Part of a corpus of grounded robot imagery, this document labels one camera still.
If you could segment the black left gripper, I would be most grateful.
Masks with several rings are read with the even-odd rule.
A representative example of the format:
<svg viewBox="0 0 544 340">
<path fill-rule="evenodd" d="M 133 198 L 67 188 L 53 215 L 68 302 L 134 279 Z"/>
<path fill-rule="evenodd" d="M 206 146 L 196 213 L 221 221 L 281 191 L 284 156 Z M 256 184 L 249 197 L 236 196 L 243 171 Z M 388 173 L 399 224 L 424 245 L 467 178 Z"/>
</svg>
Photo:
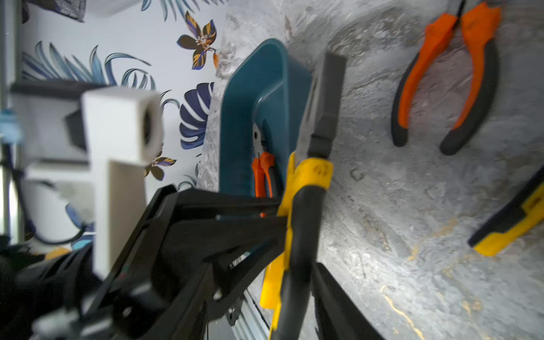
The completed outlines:
<svg viewBox="0 0 544 340">
<path fill-rule="evenodd" d="M 279 205 L 196 188 L 158 190 L 105 279 L 92 273 L 93 246 L 31 266 L 31 337 L 202 339 L 205 326 L 283 252 L 287 218 L 277 216 Z M 210 255 L 205 220 L 214 220 L 205 239 Z"/>
</svg>

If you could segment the yellow black pliers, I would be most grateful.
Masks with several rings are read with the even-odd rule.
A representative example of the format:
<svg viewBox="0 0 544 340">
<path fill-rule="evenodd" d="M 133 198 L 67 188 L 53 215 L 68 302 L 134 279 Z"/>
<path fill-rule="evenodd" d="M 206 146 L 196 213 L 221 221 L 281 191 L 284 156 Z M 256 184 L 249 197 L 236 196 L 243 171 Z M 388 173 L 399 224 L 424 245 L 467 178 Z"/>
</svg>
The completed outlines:
<svg viewBox="0 0 544 340">
<path fill-rule="evenodd" d="M 320 57 L 300 124 L 293 181 L 285 195 L 292 238 L 286 240 L 286 261 L 270 339 L 297 339 L 303 326 L 324 198 L 333 174 L 329 156 L 337 134 L 346 66 L 346 58 L 331 52 Z"/>
</svg>

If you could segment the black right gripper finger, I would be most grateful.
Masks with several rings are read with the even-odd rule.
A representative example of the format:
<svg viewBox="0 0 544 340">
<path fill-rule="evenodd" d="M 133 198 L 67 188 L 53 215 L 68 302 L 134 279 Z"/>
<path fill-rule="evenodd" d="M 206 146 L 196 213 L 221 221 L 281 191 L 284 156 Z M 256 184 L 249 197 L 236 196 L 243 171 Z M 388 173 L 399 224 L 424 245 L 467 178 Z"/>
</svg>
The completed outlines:
<svg viewBox="0 0 544 340">
<path fill-rule="evenodd" d="M 313 264 L 312 293 L 320 339 L 383 340 L 322 263 Z"/>
</svg>

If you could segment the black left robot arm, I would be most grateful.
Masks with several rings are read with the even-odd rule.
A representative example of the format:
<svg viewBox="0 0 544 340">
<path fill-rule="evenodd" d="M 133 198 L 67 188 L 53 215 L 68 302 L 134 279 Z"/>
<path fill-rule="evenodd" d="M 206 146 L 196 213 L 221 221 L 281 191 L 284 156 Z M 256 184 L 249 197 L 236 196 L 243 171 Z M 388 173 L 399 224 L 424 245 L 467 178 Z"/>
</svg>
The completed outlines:
<svg viewBox="0 0 544 340">
<path fill-rule="evenodd" d="M 3 339 L 203 339 L 282 251 L 273 198 L 160 188 L 110 273 L 97 244 L 14 272 L 1 260 Z"/>
</svg>

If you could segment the orange long-nose pliers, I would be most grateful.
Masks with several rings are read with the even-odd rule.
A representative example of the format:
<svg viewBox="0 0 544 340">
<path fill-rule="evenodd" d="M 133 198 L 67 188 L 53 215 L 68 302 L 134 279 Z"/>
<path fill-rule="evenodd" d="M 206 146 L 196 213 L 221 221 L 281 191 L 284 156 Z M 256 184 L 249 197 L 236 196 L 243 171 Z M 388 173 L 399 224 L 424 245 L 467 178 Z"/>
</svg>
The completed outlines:
<svg viewBox="0 0 544 340">
<path fill-rule="evenodd" d="M 484 123 L 500 83 L 500 55 L 495 34 L 502 6 L 494 1 L 452 1 L 424 30 L 424 42 L 402 76 L 392 104 L 390 131 L 396 147 L 408 142 L 412 102 L 420 82 L 440 82 L 443 90 L 466 85 L 459 117 L 440 144 L 444 155 L 465 147 Z"/>
</svg>

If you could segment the teal plastic storage tray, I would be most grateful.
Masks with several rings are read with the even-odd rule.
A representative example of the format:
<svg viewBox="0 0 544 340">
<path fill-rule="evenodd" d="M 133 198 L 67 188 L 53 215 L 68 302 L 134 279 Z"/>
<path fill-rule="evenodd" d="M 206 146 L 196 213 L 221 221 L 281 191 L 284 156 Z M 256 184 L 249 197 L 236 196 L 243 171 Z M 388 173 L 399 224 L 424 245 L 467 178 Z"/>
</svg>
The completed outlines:
<svg viewBox="0 0 544 340">
<path fill-rule="evenodd" d="M 261 43 L 232 75 L 220 110 L 219 191 L 254 195 L 252 126 L 263 133 L 268 152 L 286 180 L 312 83 L 310 70 L 276 39 Z"/>
</svg>

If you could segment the yellow combination pliers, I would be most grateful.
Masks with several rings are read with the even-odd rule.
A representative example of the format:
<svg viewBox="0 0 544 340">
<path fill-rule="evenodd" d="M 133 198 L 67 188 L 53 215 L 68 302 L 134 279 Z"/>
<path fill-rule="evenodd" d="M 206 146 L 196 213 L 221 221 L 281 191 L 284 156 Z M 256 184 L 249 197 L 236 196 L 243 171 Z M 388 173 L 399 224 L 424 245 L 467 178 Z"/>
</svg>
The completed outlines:
<svg viewBox="0 0 544 340">
<path fill-rule="evenodd" d="M 495 256 L 543 221 L 543 169 L 467 241 L 483 256 Z"/>
</svg>

